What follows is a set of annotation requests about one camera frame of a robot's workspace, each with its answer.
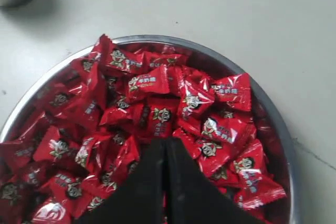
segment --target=stainless steel bowl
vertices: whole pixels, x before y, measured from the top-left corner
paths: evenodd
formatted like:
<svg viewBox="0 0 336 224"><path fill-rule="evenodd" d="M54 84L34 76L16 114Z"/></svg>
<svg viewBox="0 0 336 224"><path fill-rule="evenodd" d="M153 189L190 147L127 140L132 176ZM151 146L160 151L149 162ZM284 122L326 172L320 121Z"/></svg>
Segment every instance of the stainless steel bowl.
<svg viewBox="0 0 336 224"><path fill-rule="evenodd" d="M138 35L121 37L113 41L128 50L136 50L142 46L156 49L164 48L165 50L173 48L175 51L191 55L192 60L189 61L189 65L202 69L215 78L244 72L239 66L219 53L184 39L158 35ZM50 80L60 77L69 70L69 63L73 59L87 55L92 48L92 46L88 47L62 61L50 69L27 91L5 123L0 135L0 143L8 140L13 135L15 128L19 127L20 121L24 121L27 118L25 114L34 95L43 89ZM275 181L284 187L288 195L285 199L267 205L267 217L273 223L299 224L301 221L298 195L298 166L293 142L281 115L270 98L253 79L251 80L251 87L254 94L253 107L260 108L261 106L263 108L267 114L263 121L268 122L275 133L275 137L263 137L263 127L260 128L260 132L258 131L259 138L269 158L268 169L274 174Z"/></svg>

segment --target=floor crack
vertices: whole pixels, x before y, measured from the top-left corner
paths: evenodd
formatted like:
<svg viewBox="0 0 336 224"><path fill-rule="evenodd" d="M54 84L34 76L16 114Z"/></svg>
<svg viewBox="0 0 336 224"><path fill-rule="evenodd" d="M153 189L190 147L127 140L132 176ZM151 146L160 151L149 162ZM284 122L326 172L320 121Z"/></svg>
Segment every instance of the floor crack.
<svg viewBox="0 0 336 224"><path fill-rule="evenodd" d="M336 167L331 165L330 163L328 163L327 161L323 160L319 155L315 154L313 151L311 151L309 148L307 148L306 146L304 146L304 144L300 143L298 141L298 138L292 138L294 145L297 146L298 148L300 148L301 150L303 150L304 152L312 155L315 159L317 159L318 161L324 163L325 165L327 165L329 168L333 169L336 172Z"/></svg>

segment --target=round metal tray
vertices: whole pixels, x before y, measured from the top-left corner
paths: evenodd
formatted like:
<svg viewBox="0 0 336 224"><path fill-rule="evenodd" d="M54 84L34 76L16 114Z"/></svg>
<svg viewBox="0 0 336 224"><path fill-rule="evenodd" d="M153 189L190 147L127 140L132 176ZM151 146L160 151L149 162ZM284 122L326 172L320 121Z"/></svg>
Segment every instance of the round metal tray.
<svg viewBox="0 0 336 224"><path fill-rule="evenodd" d="M223 73L227 74L228 72L231 74L244 72L238 65L234 64L223 55L220 55L207 47L184 39L159 35L137 35L113 39L113 42L125 49L148 45L155 47L165 47L168 45L168 47L173 47L176 51L180 50L182 53L191 54L192 61L190 62L192 67L202 69L214 77L221 77L223 76ZM50 69L26 92L8 117L0 134L0 143L9 139L10 133L14 129L18 118L22 117L22 112L29 105L33 96L49 80L64 70L73 59L86 56L92 48L92 46L88 47L65 59ZM267 118L278 136L278 141L267 142L261 140L270 160L268 169L275 175L275 180L285 188L288 195L286 199L276 201L267 206L266 210L268 212L268 218L274 223L301 223L298 195L298 166L296 163L293 142L277 108L263 89L253 79L251 80L251 88L254 97L256 98L255 102L260 103L264 108L267 113Z"/></svg>

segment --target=black object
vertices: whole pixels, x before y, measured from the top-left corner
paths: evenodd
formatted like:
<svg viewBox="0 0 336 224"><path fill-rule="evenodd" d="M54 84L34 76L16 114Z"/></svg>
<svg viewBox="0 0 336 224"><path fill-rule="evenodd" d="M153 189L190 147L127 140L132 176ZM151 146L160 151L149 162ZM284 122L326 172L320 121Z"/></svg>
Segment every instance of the black object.
<svg viewBox="0 0 336 224"><path fill-rule="evenodd" d="M75 223L260 224L223 196L200 172L178 138L156 139L124 184Z"/></svg>

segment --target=white floor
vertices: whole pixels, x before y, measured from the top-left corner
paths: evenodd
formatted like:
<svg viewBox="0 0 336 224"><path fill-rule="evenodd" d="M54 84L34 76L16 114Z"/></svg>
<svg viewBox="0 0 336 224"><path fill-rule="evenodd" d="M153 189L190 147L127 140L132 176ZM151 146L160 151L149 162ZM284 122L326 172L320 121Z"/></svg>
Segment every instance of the white floor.
<svg viewBox="0 0 336 224"><path fill-rule="evenodd" d="M206 45L265 89L295 139L304 223L336 223L334 0L34 0L0 13L0 125L48 69L110 37Z"/></svg>

